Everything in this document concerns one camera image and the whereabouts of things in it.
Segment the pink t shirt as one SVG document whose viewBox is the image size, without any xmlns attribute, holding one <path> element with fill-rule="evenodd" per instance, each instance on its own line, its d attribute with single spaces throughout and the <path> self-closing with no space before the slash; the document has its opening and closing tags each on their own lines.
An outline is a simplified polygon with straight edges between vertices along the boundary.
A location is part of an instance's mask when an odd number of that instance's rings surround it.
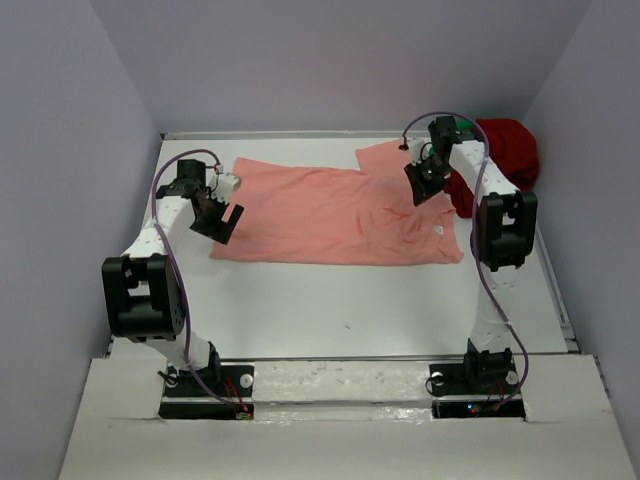
<svg viewBox="0 0 640 480">
<path fill-rule="evenodd" d="M 413 266 L 462 260 L 455 207 L 438 193 L 416 206 L 396 140 L 358 149 L 355 169 L 281 166 L 238 158 L 245 209 L 216 260 Z"/>
</svg>

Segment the red t shirt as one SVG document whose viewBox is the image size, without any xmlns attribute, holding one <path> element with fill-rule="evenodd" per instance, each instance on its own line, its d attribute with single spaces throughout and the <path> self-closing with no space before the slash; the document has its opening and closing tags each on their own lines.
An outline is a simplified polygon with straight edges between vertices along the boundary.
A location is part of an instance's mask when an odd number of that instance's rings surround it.
<svg viewBox="0 0 640 480">
<path fill-rule="evenodd" d="M 540 173 L 537 142 L 531 132 L 513 119 L 477 119 L 487 134 L 491 158 L 506 178 L 522 191 L 531 191 Z M 464 179 L 452 171 L 445 192 L 459 217 L 472 216 L 473 192 Z"/>
</svg>

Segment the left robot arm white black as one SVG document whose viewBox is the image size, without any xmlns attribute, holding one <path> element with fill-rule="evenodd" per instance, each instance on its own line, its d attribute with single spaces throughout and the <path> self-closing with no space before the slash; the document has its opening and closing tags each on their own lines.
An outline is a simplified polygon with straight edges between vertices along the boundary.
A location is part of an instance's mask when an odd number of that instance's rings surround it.
<svg viewBox="0 0 640 480">
<path fill-rule="evenodd" d="M 194 232 L 226 245 L 244 208 L 232 204 L 242 180 L 186 152 L 170 160 L 176 176 L 152 183 L 150 216 L 134 242 L 119 256 L 104 260 L 101 276 L 113 336 L 144 344 L 163 355 L 195 392 L 209 395 L 223 374 L 214 345 L 191 325 L 177 245 Z"/>
</svg>

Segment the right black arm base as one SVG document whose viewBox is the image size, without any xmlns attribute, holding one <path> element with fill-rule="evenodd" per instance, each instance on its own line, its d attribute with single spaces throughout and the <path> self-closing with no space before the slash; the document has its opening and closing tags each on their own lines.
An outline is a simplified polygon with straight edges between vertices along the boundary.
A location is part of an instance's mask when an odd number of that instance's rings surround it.
<svg viewBox="0 0 640 480">
<path fill-rule="evenodd" d="M 507 373 L 472 383 L 461 364 L 436 363 L 429 366 L 425 390 L 432 398 L 431 413 L 436 420 L 525 419 L 522 396 L 516 393 L 518 382 L 514 365 Z"/>
</svg>

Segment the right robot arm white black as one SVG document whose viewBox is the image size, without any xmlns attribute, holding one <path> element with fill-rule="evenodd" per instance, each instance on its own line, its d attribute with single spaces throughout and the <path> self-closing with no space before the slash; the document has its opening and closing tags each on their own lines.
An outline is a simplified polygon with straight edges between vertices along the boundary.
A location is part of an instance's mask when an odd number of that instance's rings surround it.
<svg viewBox="0 0 640 480">
<path fill-rule="evenodd" d="M 474 120 L 447 111 L 427 114 L 427 139 L 401 135 L 414 205 L 445 189 L 458 174 L 472 193 L 470 248 L 479 278 L 476 319 L 459 363 L 431 366 L 434 397 L 519 394 L 528 372 L 516 369 L 515 349 L 526 348 L 509 318 L 513 290 L 535 240 L 538 199 L 507 179 L 493 161 L 488 136 Z"/>
</svg>

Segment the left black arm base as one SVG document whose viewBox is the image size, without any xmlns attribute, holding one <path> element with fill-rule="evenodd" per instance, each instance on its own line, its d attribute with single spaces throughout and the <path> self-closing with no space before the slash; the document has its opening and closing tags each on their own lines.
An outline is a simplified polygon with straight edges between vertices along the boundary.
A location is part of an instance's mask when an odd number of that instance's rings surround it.
<svg viewBox="0 0 640 480">
<path fill-rule="evenodd" d="M 222 363 L 220 379 L 200 371 L 201 382 L 172 365 L 157 371 L 163 381 L 158 414 L 166 420 L 245 421 L 254 418 L 254 366 Z"/>
</svg>

